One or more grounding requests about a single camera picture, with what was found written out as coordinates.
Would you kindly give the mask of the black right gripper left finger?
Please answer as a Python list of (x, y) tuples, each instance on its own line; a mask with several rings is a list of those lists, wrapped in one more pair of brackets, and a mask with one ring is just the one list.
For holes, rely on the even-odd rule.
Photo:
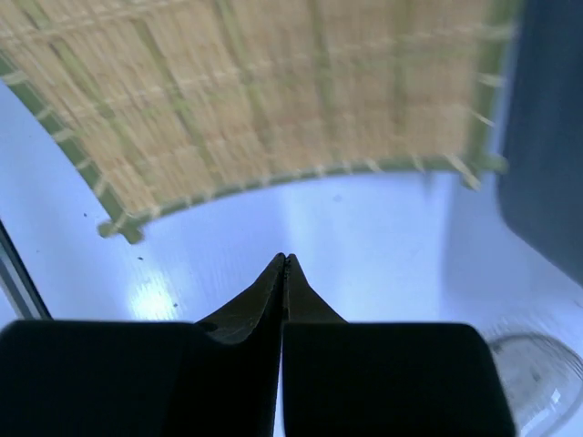
[(4, 436), (270, 436), (285, 258), (197, 322), (17, 320)]

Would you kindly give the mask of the grey plastic bin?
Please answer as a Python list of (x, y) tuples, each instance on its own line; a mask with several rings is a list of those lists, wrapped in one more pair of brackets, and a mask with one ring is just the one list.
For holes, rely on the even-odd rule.
[(525, 4), (497, 196), (505, 223), (582, 281), (582, 4)]

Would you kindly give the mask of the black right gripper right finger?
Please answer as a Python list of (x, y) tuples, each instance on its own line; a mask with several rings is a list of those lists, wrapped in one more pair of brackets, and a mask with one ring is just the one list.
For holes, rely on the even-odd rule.
[(459, 322), (350, 323), (286, 259), (283, 426), (289, 436), (513, 436), (492, 352)]

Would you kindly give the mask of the bamboo woven mat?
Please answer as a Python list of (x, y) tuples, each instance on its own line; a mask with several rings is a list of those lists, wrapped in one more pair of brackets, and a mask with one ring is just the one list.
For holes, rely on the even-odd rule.
[(107, 212), (102, 237), (313, 178), (478, 188), (518, 1), (4, 1), (1, 78)]

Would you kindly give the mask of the clear glass oval dish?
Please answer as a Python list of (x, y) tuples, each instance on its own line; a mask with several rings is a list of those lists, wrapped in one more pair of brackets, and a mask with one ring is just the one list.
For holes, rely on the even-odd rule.
[(582, 358), (541, 332), (488, 341), (519, 436), (550, 436), (582, 405)]

